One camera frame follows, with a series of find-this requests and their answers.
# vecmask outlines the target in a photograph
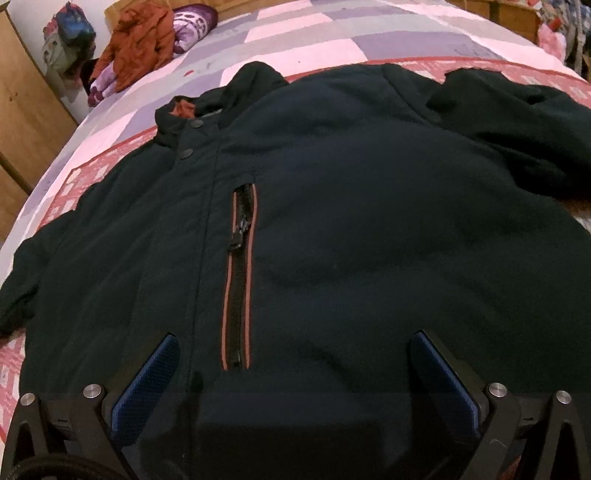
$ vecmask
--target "metal bolt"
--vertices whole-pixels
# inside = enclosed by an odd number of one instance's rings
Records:
[[[100,387],[100,385],[93,383],[85,387],[82,393],[86,398],[96,398],[100,395],[100,392],[102,391],[103,389]]]
[[[491,392],[491,395],[499,398],[503,398],[505,395],[507,395],[507,387],[502,383],[491,383],[488,387],[488,391]]]
[[[21,397],[21,405],[26,407],[35,401],[35,394],[34,393],[25,393]]]
[[[570,393],[565,392],[564,390],[558,390],[556,392],[556,399],[558,399],[560,403],[564,403],[565,405],[568,405],[572,400],[572,398],[570,397]]]

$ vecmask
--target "cable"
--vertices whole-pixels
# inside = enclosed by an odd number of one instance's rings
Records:
[[[39,480],[46,476],[82,480],[128,480],[94,460],[67,453],[27,458],[17,463],[3,480]]]

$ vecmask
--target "jacket collar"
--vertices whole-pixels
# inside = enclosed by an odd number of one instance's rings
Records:
[[[218,127],[228,127],[244,110],[267,93],[288,85],[282,75],[266,63],[253,61],[244,65],[225,87],[214,88],[198,97],[176,96],[155,113],[158,133],[154,141],[177,148],[178,137],[187,122],[218,110]]]

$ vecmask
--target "wooden wardrobe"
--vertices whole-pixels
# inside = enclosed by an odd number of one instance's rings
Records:
[[[77,127],[23,46],[7,6],[0,6],[0,244]]]

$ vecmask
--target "blue gripper pad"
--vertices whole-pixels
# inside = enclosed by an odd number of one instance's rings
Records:
[[[452,438],[460,443],[478,440],[476,403],[423,332],[411,339],[410,361]]]
[[[174,335],[167,335],[113,407],[110,438],[115,445],[135,443],[176,371],[179,359],[178,340]]]

